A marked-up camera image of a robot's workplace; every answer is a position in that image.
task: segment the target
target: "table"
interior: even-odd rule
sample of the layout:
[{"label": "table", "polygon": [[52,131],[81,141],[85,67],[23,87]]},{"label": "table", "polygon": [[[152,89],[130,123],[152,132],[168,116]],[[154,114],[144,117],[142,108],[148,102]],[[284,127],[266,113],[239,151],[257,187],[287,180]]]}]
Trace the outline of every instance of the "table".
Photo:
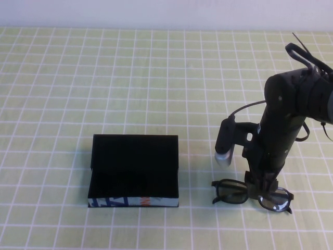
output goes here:
[{"label": "table", "polygon": [[[296,34],[333,65],[333,33]],[[289,42],[279,31],[0,28],[0,249],[333,246],[333,144],[313,120],[278,177],[292,215],[212,205],[211,181],[248,169],[237,146],[230,167],[215,162],[220,123],[261,101],[268,77],[303,67]],[[264,107],[236,121],[259,122]],[[94,133],[177,134],[180,207],[88,209]]]}]

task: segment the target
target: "eyeglasses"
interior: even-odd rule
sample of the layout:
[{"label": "eyeglasses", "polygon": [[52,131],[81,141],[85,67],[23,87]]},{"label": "eyeglasses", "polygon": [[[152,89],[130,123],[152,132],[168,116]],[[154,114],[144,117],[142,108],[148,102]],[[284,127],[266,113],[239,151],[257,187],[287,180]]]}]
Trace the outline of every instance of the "eyeglasses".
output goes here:
[{"label": "eyeglasses", "polygon": [[[249,198],[248,187],[244,182],[223,179],[213,181],[212,186],[216,188],[217,197],[213,200],[213,204],[219,201],[230,204],[242,204]],[[288,190],[278,187],[274,192],[267,192],[265,195],[256,195],[259,204],[270,211],[292,213],[290,202],[293,200],[293,194]]]}]

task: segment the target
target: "black box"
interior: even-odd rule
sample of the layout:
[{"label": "black box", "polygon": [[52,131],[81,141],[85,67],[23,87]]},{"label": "black box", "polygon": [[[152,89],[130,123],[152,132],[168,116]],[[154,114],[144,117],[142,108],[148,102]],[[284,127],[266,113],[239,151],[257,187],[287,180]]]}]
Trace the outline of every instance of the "black box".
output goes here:
[{"label": "black box", "polygon": [[178,207],[178,136],[95,134],[89,207]]}]

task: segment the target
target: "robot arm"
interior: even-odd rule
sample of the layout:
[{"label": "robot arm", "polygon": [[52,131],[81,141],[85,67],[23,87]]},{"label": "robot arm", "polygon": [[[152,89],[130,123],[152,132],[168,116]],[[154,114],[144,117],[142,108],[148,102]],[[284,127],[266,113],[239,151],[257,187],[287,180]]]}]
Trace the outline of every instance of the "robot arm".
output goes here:
[{"label": "robot arm", "polygon": [[[286,51],[306,68],[269,77],[265,84],[265,101],[258,102],[266,103],[260,123],[235,122],[237,111],[254,104],[247,105],[222,121],[216,140],[215,159],[221,166],[231,164],[235,145],[243,147],[242,157],[249,164],[245,184],[251,186],[250,197],[277,189],[276,178],[293,143],[309,136],[306,118],[317,120],[323,126],[333,124],[333,70],[306,48],[304,51],[290,43]],[[299,139],[297,135],[302,127],[308,136]],[[247,140],[249,133],[252,134],[250,141]]]}]

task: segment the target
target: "white wall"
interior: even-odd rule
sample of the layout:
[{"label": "white wall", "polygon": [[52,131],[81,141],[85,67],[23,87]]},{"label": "white wall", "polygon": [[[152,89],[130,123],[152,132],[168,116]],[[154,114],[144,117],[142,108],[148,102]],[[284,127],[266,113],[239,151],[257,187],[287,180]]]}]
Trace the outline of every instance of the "white wall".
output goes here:
[{"label": "white wall", "polygon": [[333,0],[2,0],[0,26],[333,31]]}]

